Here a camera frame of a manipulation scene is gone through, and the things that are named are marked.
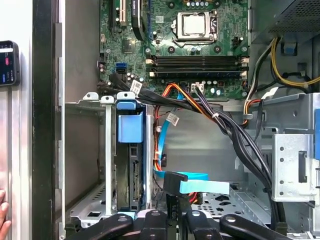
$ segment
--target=red wire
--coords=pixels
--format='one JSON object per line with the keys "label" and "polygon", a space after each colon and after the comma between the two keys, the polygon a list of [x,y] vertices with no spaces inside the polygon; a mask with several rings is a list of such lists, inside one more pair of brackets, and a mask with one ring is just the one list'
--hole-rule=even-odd
{"label": "red wire", "polygon": [[189,202],[190,202],[190,203],[193,203],[193,202],[197,199],[197,195],[198,195],[198,193],[195,192],[195,193],[194,193],[194,197],[191,198],[191,199],[189,200]]}

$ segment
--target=green circuit board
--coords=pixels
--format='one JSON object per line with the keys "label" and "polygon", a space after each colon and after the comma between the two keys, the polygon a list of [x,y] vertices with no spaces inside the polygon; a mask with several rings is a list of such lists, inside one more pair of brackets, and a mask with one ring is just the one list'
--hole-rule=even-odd
{"label": "green circuit board", "polygon": [[[105,63],[105,71],[100,73],[100,79],[103,82],[108,83],[109,74],[116,71],[117,63],[124,63],[125,73],[130,73],[127,76],[129,86],[133,80],[131,75],[134,75],[135,79],[143,79],[144,87],[157,93],[162,93],[171,82],[183,84],[188,90],[191,84],[197,83],[203,84],[203,92],[209,99],[223,101],[244,98],[244,78],[151,77],[146,59],[150,56],[248,56],[248,0],[145,0],[145,41],[137,40],[131,27],[131,0],[115,0],[113,4],[110,1],[100,0],[100,62]],[[119,24],[120,1],[126,4],[125,25]],[[184,45],[173,41],[176,37],[173,24],[179,13],[214,11],[217,31],[215,42]],[[116,21],[114,29],[110,29],[111,18]],[[236,47],[234,39],[239,40]],[[170,52],[169,48],[174,48],[174,52]]]}

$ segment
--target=white label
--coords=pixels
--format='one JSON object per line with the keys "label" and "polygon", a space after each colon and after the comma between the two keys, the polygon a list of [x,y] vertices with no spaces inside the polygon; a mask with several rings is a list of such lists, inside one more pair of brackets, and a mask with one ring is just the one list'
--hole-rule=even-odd
{"label": "white label", "polygon": [[155,16],[156,24],[163,24],[165,22],[164,16]]}
{"label": "white label", "polygon": [[133,92],[135,96],[138,97],[141,88],[142,88],[142,83],[138,82],[137,80],[133,80],[130,88],[130,92]]}
{"label": "white label", "polygon": [[177,126],[178,122],[179,122],[179,117],[177,117],[177,115],[173,114],[172,112],[170,112],[168,114],[168,117],[166,118],[166,120],[170,123],[172,123],[173,126]]}

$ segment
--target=wire tie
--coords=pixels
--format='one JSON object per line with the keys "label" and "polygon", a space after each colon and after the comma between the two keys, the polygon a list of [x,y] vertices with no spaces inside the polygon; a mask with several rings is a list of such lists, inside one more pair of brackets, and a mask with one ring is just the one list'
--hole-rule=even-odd
{"label": "wire tie", "polygon": [[215,114],[212,115],[212,118],[213,118],[213,119],[214,119],[214,118],[217,118],[217,117],[219,117],[219,114],[218,114],[218,113],[215,113]]}

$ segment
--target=ram slot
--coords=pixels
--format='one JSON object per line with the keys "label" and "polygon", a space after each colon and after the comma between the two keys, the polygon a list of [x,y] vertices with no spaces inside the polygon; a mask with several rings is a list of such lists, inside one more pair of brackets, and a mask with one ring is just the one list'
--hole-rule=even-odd
{"label": "ram slot", "polygon": [[150,77],[237,78],[248,70],[237,56],[158,56],[153,60]]}

